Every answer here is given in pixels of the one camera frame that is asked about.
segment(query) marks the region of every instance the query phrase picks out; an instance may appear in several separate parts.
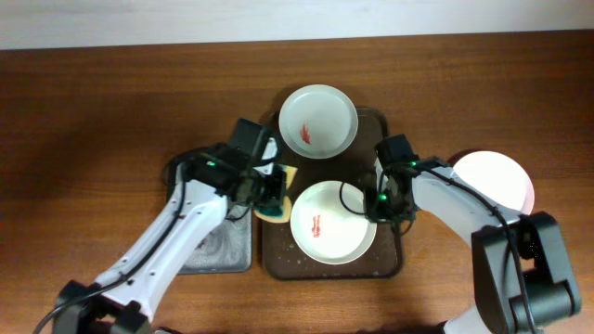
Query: sponge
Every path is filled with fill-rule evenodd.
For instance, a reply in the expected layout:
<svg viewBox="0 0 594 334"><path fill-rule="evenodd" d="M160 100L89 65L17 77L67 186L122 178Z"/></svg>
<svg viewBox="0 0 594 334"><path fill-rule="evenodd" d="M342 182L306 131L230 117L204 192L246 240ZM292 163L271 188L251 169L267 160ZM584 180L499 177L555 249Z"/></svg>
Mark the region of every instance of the sponge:
<svg viewBox="0 0 594 334"><path fill-rule="evenodd" d="M297 168L291 166L281 166L287 175L285 177L285 186L289 188L295 179ZM276 208L256 208L254 214L256 217L267 221L268 223L287 223L291 218L292 203L288 196L282 200L282 206Z"/></svg>

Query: wood grain surface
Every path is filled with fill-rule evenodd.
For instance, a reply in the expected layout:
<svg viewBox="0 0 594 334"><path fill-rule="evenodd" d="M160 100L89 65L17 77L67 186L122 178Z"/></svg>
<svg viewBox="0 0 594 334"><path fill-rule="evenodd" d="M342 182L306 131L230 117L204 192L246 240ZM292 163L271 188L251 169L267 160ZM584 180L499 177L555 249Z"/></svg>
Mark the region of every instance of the wood grain surface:
<svg viewBox="0 0 594 334"><path fill-rule="evenodd" d="M535 211L560 222L584 301L548 333L592 332L592 31L0 52L0 331L30 332L70 279L91 283L135 242L164 203L165 162L306 84L383 111L422 157L518 161ZM355 332L473 304L469 248L436 218L419 215L405 252L386 281L280 282L257 251L244 274L178 277L154 325Z"/></svg>

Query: red sauce residue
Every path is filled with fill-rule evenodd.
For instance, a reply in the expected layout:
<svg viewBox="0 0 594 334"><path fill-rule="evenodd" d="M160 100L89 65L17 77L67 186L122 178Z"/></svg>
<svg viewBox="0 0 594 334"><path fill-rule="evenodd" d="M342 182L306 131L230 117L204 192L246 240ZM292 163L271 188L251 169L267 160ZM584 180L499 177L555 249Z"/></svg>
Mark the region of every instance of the red sauce residue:
<svg viewBox="0 0 594 334"><path fill-rule="evenodd" d="M319 215L314 216L314 227L312 227L314 238L319 238Z"/></svg>
<svg viewBox="0 0 594 334"><path fill-rule="evenodd" d="M311 138L309 137L307 125L303 125L301 131L299 132L299 135L301 135L301 139L305 142L305 144L312 145L312 143L309 141Z"/></svg>

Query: white wall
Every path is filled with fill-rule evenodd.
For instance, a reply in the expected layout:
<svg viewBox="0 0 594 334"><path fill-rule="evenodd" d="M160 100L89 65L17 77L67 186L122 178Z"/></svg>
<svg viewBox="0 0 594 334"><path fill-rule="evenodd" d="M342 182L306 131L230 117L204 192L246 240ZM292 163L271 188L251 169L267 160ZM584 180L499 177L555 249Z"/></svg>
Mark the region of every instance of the white wall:
<svg viewBox="0 0 594 334"><path fill-rule="evenodd" d="M0 49L594 28L594 0L0 0Z"/></svg>

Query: white bowl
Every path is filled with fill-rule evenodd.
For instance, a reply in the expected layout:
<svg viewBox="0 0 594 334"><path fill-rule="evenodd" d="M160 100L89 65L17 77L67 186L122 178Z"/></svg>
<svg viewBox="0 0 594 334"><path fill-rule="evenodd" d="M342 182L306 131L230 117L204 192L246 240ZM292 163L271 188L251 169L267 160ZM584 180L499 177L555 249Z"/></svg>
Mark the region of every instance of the white bowl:
<svg viewBox="0 0 594 334"><path fill-rule="evenodd" d="M495 202L530 214L535 206L535 189L528 173L512 158L501 153L470 153L454 165L456 174Z"/></svg>
<svg viewBox="0 0 594 334"><path fill-rule="evenodd" d="M353 102L324 84L300 88L280 109L278 126L285 143L311 159L334 157L353 142L359 120Z"/></svg>
<svg viewBox="0 0 594 334"><path fill-rule="evenodd" d="M342 206L341 183L324 181L308 187L291 212L291 232L297 246L321 263L350 263L363 255L375 238L376 224ZM351 210L363 212L359 189L345 184L342 198Z"/></svg>

